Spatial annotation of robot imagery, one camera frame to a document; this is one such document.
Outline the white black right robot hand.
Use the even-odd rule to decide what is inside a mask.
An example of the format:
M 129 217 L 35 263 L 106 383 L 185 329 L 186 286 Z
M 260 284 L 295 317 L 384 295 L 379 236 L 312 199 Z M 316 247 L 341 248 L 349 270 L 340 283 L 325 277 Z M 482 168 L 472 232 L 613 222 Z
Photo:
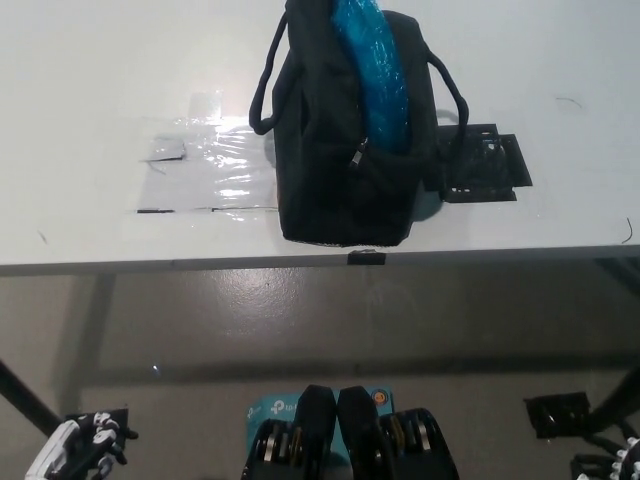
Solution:
M 588 436 L 584 440 L 604 450 L 605 454 L 576 454 L 570 462 L 572 479 L 639 480 L 637 437 L 628 437 L 624 445 L 598 436 Z

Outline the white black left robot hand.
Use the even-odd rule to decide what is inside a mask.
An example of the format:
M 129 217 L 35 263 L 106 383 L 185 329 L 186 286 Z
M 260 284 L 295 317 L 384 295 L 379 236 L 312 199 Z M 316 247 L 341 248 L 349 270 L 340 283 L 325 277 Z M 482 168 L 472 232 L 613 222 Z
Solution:
M 69 415 L 49 436 L 24 475 L 25 480 L 107 479 L 126 465 L 126 443 L 139 433 L 129 426 L 129 410 Z

